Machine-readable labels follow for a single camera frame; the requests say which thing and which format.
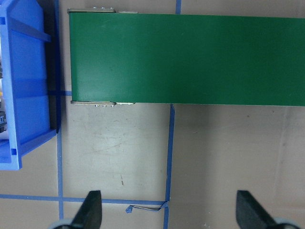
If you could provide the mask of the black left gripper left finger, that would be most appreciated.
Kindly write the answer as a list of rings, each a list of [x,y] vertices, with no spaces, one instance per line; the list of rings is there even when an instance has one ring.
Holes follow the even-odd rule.
[[[102,224],[100,190],[90,191],[71,222],[72,229],[99,229]]]

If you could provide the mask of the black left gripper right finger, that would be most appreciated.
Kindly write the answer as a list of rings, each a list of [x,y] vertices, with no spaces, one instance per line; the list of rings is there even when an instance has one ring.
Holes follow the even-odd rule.
[[[241,229],[270,229],[277,225],[270,214],[246,190],[238,190],[236,194],[236,222]]]

